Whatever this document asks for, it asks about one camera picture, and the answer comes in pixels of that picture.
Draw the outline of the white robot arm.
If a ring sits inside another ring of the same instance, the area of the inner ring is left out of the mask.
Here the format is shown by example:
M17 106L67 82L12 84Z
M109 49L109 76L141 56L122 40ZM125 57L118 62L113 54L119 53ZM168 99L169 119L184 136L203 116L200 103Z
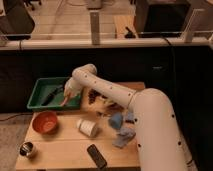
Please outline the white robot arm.
M141 171L188 171L183 142L172 103L161 90L135 90L97 76L93 64L72 71L65 92L89 87L134 114Z

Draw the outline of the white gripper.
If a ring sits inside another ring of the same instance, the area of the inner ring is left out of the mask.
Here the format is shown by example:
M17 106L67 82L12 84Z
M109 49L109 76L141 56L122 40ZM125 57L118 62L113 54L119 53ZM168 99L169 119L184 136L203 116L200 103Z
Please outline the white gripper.
M83 89L83 86L80 85L74 78L70 78L64 86L64 96L71 99L76 97Z

